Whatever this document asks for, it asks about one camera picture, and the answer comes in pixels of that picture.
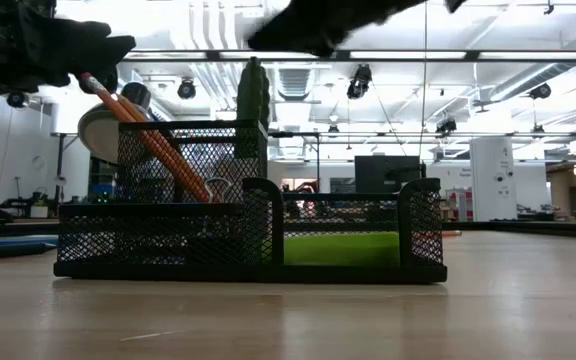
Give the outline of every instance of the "wooden table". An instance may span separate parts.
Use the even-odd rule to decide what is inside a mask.
[[[0,359],[576,359],[576,239],[465,233],[432,286],[55,279],[0,260]]]

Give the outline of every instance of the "green sticky note pad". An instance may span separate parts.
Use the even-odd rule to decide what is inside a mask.
[[[284,239],[284,264],[399,266],[399,234],[344,234]]]

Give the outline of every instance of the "white wall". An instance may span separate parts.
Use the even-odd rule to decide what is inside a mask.
[[[321,164],[321,191],[330,192],[331,177],[355,177],[353,163]],[[437,163],[427,167],[428,177],[441,180],[442,196],[446,189],[472,187],[470,163]],[[268,162],[268,178],[278,186],[282,178],[317,178],[317,167],[313,163]],[[546,167],[544,164],[515,164],[517,182],[517,203],[533,209],[542,204],[550,204],[546,187]]]
[[[12,109],[0,97],[0,204],[17,197],[15,177],[20,178],[24,198],[42,186],[47,188],[49,197],[54,196],[59,141],[50,136],[51,126],[51,116],[41,117],[39,111],[32,109]],[[79,141],[64,153],[66,199],[87,194],[89,159],[90,153]]]

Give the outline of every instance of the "ceiling duct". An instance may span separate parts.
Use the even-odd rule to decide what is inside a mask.
[[[277,91],[286,101],[303,101],[310,95],[315,82],[312,69],[279,69]]]
[[[305,100],[315,83],[316,72],[313,69],[277,69],[275,70],[277,95],[285,100],[274,105],[274,114],[280,126],[296,126],[299,131],[310,118],[312,105]]]
[[[571,41],[565,47],[565,50],[576,50],[576,40]],[[473,105],[487,105],[509,100],[517,95],[524,94],[575,67],[576,63],[555,63],[531,66],[510,80],[491,89],[487,94],[488,100],[481,101],[478,104],[473,103]]]

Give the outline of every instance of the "white cylinder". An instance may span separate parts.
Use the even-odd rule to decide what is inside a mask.
[[[511,138],[481,137],[470,142],[474,221],[517,219]]]

